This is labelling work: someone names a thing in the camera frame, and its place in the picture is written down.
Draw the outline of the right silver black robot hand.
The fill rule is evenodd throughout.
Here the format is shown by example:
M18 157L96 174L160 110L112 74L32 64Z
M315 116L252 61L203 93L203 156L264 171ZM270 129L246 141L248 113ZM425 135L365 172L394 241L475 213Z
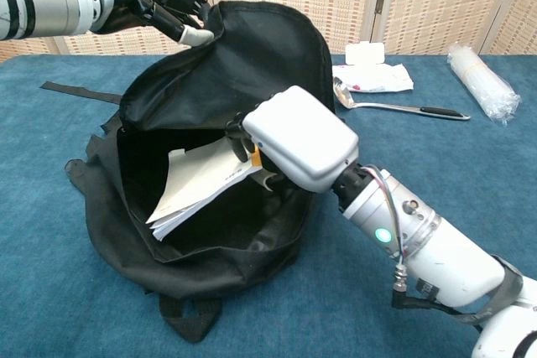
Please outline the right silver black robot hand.
M307 90L291 86L227 123L237 157L258 148L293 183L324 193L358 159L358 135Z

